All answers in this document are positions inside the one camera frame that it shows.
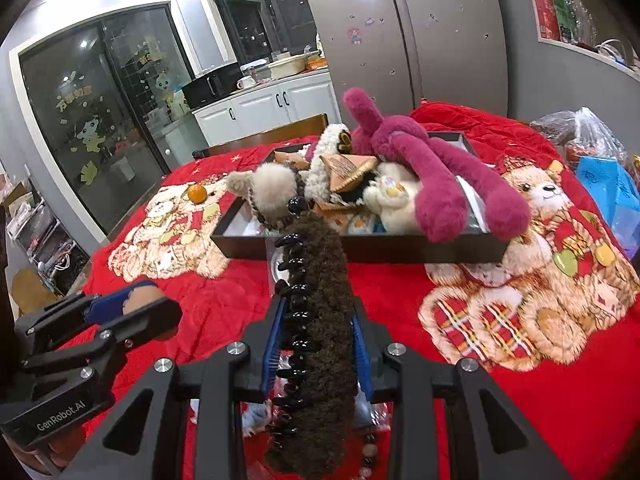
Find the open box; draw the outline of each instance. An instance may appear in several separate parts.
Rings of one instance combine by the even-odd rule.
[[[452,142],[457,147],[476,154],[461,132],[430,132]],[[279,152],[294,153],[302,144],[277,148]],[[273,152],[265,162],[274,160]],[[442,264],[442,263],[498,263],[502,261],[508,241],[498,240],[491,234],[484,221],[484,203],[473,188],[458,177],[469,202],[469,220],[465,231],[452,242],[432,243],[421,235],[390,235],[370,233],[343,235],[342,248],[349,262],[391,264]],[[211,239],[227,258],[266,260],[267,247],[260,224],[252,215],[251,206],[238,197],[222,216]]]

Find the brown fluffy fabric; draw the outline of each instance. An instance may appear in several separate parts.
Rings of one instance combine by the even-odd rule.
[[[340,237],[322,218],[305,211],[286,232],[296,232],[304,240],[305,283],[313,290],[308,304],[317,315],[307,324],[307,333],[321,349],[306,355],[308,377],[296,394],[311,399],[313,405],[291,412],[290,425],[298,428],[298,434],[281,437],[282,449],[272,446],[267,460],[279,472],[320,480],[343,459],[342,443],[358,393],[351,333],[353,291]]]

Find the plush toy foot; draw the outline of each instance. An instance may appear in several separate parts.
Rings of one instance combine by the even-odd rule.
[[[415,219],[430,242],[455,240],[466,227],[468,204],[460,187],[453,182],[455,187],[428,182],[415,197]]]
[[[513,187],[500,186],[484,198],[487,225],[495,237],[511,240],[529,227],[529,205]]]

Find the cabinet door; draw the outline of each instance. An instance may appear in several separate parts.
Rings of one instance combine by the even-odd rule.
[[[289,123],[279,85],[272,85],[233,99],[241,137],[266,132]]]
[[[217,146],[239,139],[241,130],[233,100],[194,113],[208,146]]]
[[[340,110],[329,73],[299,77],[278,86],[291,121],[326,114],[330,123],[340,123]]]

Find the door frame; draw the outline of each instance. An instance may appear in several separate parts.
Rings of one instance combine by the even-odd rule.
[[[52,32],[46,32],[45,34],[33,36],[9,51],[9,68],[11,72],[12,82],[14,83],[15,95],[18,99],[20,111],[22,112],[24,122],[27,126],[38,156],[42,160],[44,166],[47,168],[47,171],[49,172],[53,183],[56,185],[69,207],[72,209],[74,214],[78,216],[82,224],[85,225],[87,230],[98,242],[98,244],[103,244],[107,241],[107,233],[105,233],[104,230],[98,225],[98,222],[95,221],[89,210],[84,206],[84,204],[80,200],[80,197],[76,195],[71,187],[71,184],[69,184],[64,173],[62,173],[62,170],[60,169],[59,165],[56,162],[56,159],[53,157],[53,154],[51,153],[47,145],[47,141],[45,140],[44,135],[42,134],[42,131],[38,126],[38,121],[36,120],[35,113],[31,108],[31,102],[29,101],[27,88],[22,76],[22,69],[20,68],[20,54],[23,54],[26,51],[39,46],[45,41],[50,40],[50,38],[67,32],[72,28],[79,27],[80,25],[87,25],[91,22],[100,20],[101,18],[119,12],[128,10],[144,10],[147,7],[154,7],[161,4],[169,5],[170,9],[175,9],[176,11],[178,11],[178,4],[175,0],[158,0],[156,2],[148,2],[135,6],[112,7],[105,10],[104,12],[96,14],[95,16],[88,17],[84,20],[79,20],[75,23],[71,23],[66,27],[60,28],[59,30],[54,30]],[[189,61],[187,63],[188,70],[193,73],[193,68],[191,65],[193,65],[193,59],[197,59],[193,52],[190,53],[193,45],[191,45],[191,41],[189,40],[186,30],[184,29],[184,24],[181,24],[181,27],[179,27],[177,23],[175,23],[175,25],[178,32],[178,37],[180,38],[183,46],[186,48],[185,54],[187,56],[187,60]]]

